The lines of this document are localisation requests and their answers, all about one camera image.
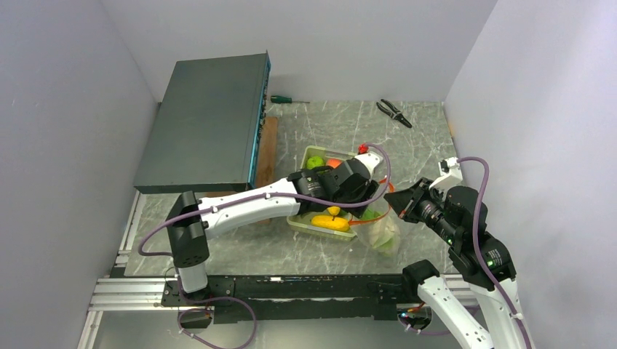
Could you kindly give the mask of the black handled pliers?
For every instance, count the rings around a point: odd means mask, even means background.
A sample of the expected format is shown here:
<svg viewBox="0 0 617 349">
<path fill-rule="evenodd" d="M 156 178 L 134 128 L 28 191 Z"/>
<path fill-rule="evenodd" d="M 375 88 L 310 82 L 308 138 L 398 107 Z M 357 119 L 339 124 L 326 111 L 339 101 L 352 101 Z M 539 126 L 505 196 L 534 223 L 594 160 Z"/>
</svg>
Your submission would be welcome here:
<svg viewBox="0 0 617 349">
<path fill-rule="evenodd" d="M 412 129 L 413 125 L 411 122 L 403 115 L 401 110 L 399 110 L 392 102 L 386 99 L 380 99 L 379 102 L 375 103 L 378 110 L 382 113 L 386 114 L 390 119 L 398 121 L 403 126 L 408 129 Z"/>
</svg>

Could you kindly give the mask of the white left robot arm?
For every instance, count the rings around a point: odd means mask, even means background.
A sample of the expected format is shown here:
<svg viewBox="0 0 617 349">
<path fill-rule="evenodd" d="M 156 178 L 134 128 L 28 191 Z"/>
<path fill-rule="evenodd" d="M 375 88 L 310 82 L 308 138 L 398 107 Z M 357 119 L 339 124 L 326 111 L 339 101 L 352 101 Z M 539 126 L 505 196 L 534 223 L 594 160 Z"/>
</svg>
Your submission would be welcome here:
<svg viewBox="0 0 617 349">
<path fill-rule="evenodd" d="M 335 168 L 302 169 L 230 196 L 197 202 L 193 193 L 181 195 L 167 226 L 172 260 L 180 276 L 180 296 L 190 305 L 200 305 L 208 298 L 208 241 L 222 233 L 270 218 L 323 212 L 329 206 L 362 215 L 379 188 L 373 174 L 381 162 L 379 155 L 369 152 Z"/>
</svg>

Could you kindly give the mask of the clear zip bag orange zipper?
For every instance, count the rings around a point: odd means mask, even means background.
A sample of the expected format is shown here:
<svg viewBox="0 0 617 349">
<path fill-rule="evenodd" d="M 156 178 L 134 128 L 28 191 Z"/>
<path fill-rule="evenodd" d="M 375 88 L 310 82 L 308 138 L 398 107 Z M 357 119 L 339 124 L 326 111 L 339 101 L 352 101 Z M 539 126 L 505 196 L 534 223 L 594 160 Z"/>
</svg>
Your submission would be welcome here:
<svg viewBox="0 0 617 349">
<path fill-rule="evenodd" d="M 360 218 L 350 215 L 349 225 L 369 249 L 387 257 L 393 257 L 399 251 L 400 220 L 384 197 L 368 205 Z"/>
</svg>

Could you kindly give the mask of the white cauliflower with leaves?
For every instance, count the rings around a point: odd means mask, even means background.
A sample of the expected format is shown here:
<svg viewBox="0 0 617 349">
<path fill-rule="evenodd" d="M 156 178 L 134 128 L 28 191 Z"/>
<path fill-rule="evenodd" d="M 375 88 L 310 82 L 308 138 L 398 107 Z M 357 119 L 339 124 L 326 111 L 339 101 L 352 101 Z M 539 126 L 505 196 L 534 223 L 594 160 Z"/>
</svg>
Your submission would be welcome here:
<svg viewBox="0 0 617 349">
<path fill-rule="evenodd" d="M 359 240 L 370 249 L 388 257 L 397 254 L 401 242 L 398 216 L 391 210 L 377 220 L 355 228 Z"/>
</svg>

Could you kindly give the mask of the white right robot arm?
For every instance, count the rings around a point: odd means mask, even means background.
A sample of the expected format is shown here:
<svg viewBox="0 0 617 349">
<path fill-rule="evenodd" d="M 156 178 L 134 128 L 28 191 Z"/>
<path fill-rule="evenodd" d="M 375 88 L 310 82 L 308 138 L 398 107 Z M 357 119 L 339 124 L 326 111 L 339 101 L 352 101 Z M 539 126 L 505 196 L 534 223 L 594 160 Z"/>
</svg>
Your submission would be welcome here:
<svg viewBox="0 0 617 349">
<path fill-rule="evenodd" d="M 455 300 L 427 260 L 403 269 L 402 295 L 429 306 L 463 348 L 532 348 L 514 263 L 505 245 L 486 230 L 487 207 L 481 193 L 458 185 L 440 198 L 430 185 L 423 178 L 384 198 L 401 220 L 423 223 L 448 245 L 448 256 L 475 296 L 487 328 Z"/>
</svg>

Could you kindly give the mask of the wooden board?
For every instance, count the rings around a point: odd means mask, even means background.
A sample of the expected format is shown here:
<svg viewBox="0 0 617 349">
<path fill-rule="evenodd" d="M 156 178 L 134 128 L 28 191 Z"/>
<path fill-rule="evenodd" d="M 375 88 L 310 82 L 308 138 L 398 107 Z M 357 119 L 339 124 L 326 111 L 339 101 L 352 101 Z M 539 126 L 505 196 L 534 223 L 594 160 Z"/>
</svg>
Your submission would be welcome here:
<svg viewBox="0 0 617 349">
<path fill-rule="evenodd" d="M 263 187 L 274 181 L 278 118 L 265 117 L 258 149 L 255 185 Z"/>
</svg>

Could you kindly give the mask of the green lime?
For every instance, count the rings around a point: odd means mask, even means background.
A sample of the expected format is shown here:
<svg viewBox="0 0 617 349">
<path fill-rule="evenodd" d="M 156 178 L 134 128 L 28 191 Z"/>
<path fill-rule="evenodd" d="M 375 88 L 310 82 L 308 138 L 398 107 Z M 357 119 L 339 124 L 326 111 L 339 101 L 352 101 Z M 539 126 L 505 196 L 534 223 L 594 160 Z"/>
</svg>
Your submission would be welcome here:
<svg viewBox="0 0 617 349">
<path fill-rule="evenodd" d="M 326 161 L 321 156 L 312 156 L 306 160 L 307 169 L 323 167 L 325 165 L 326 165 Z"/>
</svg>

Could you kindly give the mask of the dark grey metal box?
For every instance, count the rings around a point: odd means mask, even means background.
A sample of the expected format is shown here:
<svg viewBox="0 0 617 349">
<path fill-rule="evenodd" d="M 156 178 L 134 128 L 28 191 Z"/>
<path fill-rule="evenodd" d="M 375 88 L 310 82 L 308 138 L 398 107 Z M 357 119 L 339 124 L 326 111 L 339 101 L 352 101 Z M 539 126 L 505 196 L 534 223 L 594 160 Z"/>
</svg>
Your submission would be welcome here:
<svg viewBox="0 0 617 349">
<path fill-rule="evenodd" d="M 255 188 L 268 53 L 176 62 L 133 180 L 143 194 Z"/>
</svg>

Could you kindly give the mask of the green handled screwdriver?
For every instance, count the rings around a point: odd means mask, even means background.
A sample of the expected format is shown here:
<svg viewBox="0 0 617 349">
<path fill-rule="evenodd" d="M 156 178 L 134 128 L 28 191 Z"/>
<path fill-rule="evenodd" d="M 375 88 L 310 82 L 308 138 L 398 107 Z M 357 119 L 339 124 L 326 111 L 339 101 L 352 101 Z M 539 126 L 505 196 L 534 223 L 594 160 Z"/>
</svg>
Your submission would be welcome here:
<svg viewBox="0 0 617 349">
<path fill-rule="evenodd" d="M 302 101 L 302 100 L 294 100 L 291 97 L 285 97 L 285 96 L 281 96 L 281 95 L 272 95 L 269 98 L 271 103 L 274 104 L 293 104 L 293 103 L 304 103 L 307 104 L 307 101 Z"/>
</svg>

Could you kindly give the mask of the yellow corn cob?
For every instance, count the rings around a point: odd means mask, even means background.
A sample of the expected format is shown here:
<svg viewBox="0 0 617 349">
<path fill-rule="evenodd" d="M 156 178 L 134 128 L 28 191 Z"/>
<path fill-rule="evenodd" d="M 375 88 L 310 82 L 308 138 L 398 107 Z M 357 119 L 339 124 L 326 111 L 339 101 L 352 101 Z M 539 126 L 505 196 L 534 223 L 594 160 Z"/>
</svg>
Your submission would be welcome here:
<svg viewBox="0 0 617 349">
<path fill-rule="evenodd" d="M 318 228 L 348 232 L 350 230 L 349 221 L 338 216 L 319 214 L 311 218 L 311 224 Z"/>
</svg>

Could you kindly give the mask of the light green perforated basket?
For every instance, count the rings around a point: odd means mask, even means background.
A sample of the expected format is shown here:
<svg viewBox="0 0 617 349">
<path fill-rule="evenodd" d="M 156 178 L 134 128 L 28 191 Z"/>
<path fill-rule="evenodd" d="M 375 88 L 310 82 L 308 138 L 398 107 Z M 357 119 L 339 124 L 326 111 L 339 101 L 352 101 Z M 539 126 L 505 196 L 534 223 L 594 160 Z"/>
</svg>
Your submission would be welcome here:
<svg viewBox="0 0 617 349">
<path fill-rule="evenodd" d="M 353 158 L 355 155 L 356 154 L 353 152 L 336 151 L 331 148 L 309 145 L 305 148 L 303 158 L 300 164 L 300 169 L 304 169 L 306 167 L 306 162 L 313 156 L 319 156 L 320 158 L 322 158 L 323 161 L 327 161 L 329 159 L 338 159 L 344 161 Z M 317 227 L 311 224 L 311 218 L 313 216 L 326 213 L 326 211 L 309 212 L 306 214 L 290 216 L 287 217 L 287 223 L 294 231 L 297 231 L 299 233 L 308 233 L 317 236 L 323 236 L 326 238 L 338 239 L 341 241 L 351 241 L 352 239 L 357 237 L 356 233 L 351 228 L 346 232 L 341 232 L 338 230 Z"/>
</svg>

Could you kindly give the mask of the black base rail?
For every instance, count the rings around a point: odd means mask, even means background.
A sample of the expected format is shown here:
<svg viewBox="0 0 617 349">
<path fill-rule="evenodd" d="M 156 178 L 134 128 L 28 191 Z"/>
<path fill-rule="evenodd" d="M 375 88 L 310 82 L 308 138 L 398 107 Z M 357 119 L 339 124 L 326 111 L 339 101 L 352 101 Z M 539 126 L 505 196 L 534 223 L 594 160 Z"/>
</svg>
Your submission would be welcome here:
<svg viewBox="0 0 617 349">
<path fill-rule="evenodd" d="M 420 299 L 407 292 L 398 273 L 356 275 L 211 275 L 204 291 L 180 296 L 178 283 L 166 281 L 166 308 L 206 307 L 215 324 L 256 318 L 300 320 L 371 318 L 394 321 L 416 308 Z"/>
</svg>

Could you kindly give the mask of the orange peach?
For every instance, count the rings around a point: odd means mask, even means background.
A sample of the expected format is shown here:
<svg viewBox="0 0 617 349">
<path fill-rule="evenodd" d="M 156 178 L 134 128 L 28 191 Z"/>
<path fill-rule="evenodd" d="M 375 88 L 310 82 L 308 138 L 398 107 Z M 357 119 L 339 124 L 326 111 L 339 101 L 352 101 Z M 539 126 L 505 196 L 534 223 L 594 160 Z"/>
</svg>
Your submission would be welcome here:
<svg viewBox="0 0 617 349">
<path fill-rule="evenodd" d="M 342 162 L 343 162 L 343 161 L 342 161 L 342 160 L 340 160 L 340 159 L 334 159 L 334 158 L 331 158 L 331 159 L 328 159 L 328 160 L 326 161 L 325 165 L 326 165 L 326 166 L 328 166 L 328 167 L 332 167 L 333 169 L 335 169 L 336 167 L 340 166 L 340 165 L 342 164 Z"/>
</svg>

